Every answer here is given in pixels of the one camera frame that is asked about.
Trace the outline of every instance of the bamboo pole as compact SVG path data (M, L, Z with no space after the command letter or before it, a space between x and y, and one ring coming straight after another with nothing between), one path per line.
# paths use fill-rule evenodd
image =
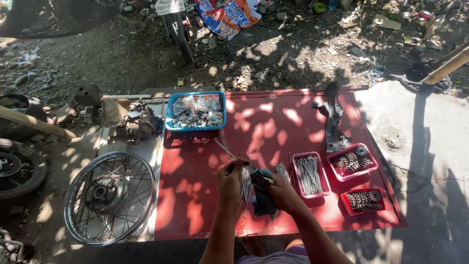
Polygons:
M423 79L421 83L433 85L467 62L469 62L469 47L465 48L463 51L461 51L461 53L454 56L451 60L436 69L429 76L427 76L427 78Z
M48 134L52 134L52 135L56 135L56 136L59 136L59 137L67 138L69 140L71 140L73 138L77 138L77 135L75 135L70 130L67 130L67 129L64 129L64 128L61 128L61 127L57 127L55 125L51 125L51 124L48 124L46 122L42 122L41 120L37 120L36 118L34 118L32 116L29 116L29 115L26 115L26 114L23 114L23 113L20 113L20 112L13 111L13 110L11 110L9 108L6 108L6 107L3 107L3 106L0 106L0 117L2 117L4 119L8 119L8 120L16 122L16 123L23 124L23 125L28 126L28 127L32 127L34 129L46 132Z

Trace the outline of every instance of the tarpaulin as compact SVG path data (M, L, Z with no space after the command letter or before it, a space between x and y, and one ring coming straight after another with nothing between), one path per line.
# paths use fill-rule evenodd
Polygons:
M226 40L262 18L254 9L257 0L229 0L224 4L215 0L195 0L195 3L205 25Z

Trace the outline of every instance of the red plastic tray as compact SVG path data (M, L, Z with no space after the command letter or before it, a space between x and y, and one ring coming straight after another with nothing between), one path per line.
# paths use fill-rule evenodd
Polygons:
M303 192L303 186L301 185L301 182L300 182L300 176L298 175L298 168L296 167L295 159L296 158L301 158L301 157L307 157L307 156L316 156L316 157L318 157L317 166L318 166L319 180L321 181L321 187L324 191L323 193L305 195L304 192ZM327 180L327 177L325 175L324 166L322 165L321 157L319 156L319 153L312 151L312 152L304 152L304 153L294 154L294 155L292 155L292 164L293 164L293 167L295 169L296 181L298 182L298 186L300 187L300 193L301 193L301 196L303 196L303 198L311 199L311 198L318 198L318 197L324 197L324 196L329 195L329 192L331 191L331 187L329 186L329 181Z
M367 211L361 211L361 212L353 211L352 206L350 205L350 201L347 198L347 194L351 193L351 192L356 192L356 191L368 192L369 190L377 190L381 193L381 200L379 201L379 204L381 204L383 206L383 209L380 209L380 210L367 210ZM376 211L386 210L386 207L385 207L385 204L384 204L384 199L385 198L387 198L387 192L384 189L356 189L356 190L352 190L352 191L349 191L349 192L346 192L346 193L343 193L343 194L340 195L340 199L342 200L342 203L344 204L345 209L347 209L347 213L351 216L363 214L364 212L376 212Z
M357 170L355 171L354 173L350 174L348 171L344 170L344 171L336 171L334 166L332 165L332 160L334 160L337 156L339 155L342 155L342 154L345 154L347 152L350 152L352 151L354 148L358 147L358 146L361 146L361 147L364 147L367 151L367 154L366 154L366 157L369 158L371 160L371 162L373 162L373 164L367 168L367 169L364 169L364 170ZM362 144L362 143L358 143L358 144L355 144L355 145L352 145L352 146L348 146L346 148L343 148L341 150L338 150L338 151L334 151L332 153L330 153L329 155L327 155L327 162L329 163L329 166L331 166L332 168L332 171L334 172L335 176L337 177L337 179L339 181L347 181L347 180L350 180L350 179L353 179L357 176L360 176L362 174L365 174L365 173L368 173L370 171L374 171L378 168L378 163L376 162L375 158L373 157L373 155L371 155L370 151L368 150L368 148L366 147L366 145Z

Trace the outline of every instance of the red metal sheet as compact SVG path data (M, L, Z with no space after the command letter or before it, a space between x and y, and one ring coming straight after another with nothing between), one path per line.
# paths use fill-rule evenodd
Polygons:
M311 107L313 101L328 100L322 92L277 90L226 95L227 125L222 132L167 131L165 134L155 223L156 240L210 236L218 204L216 171L231 160L214 142L215 137L221 138L234 155L252 160L258 168L272 170L276 163L283 162L289 173L289 152L318 152L331 194L304 201L326 231L407 226L351 91L341 91L339 94L339 102L344 108L339 129L352 137L352 143L368 146L380 169L346 183L339 182L326 163L326 117ZM292 185L299 193L293 178ZM385 189L389 194L385 199L386 210L348 216L339 195L359 188ZM283 211L272 221L269 216L255 217L252 205L248 206L244 218L244 208L245 203L238 210L237 236L297 232L294 221Z

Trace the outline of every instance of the motorcycle tire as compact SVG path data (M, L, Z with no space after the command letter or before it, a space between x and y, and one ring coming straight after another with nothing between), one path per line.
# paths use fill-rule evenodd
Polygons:
M34 165L31 178L18 187L0 191L0 200L16 198L28 194L41 186L47 176L47 164L45 163L44 157L38 151L26 144L6 139L0 139L0 148L19 152L23 156L26 156Z
M189 44L186 41L179 43L179 50L181 51L182 57L186 62L186 65L194 64L194 58L192 58L192 53L190 52Z

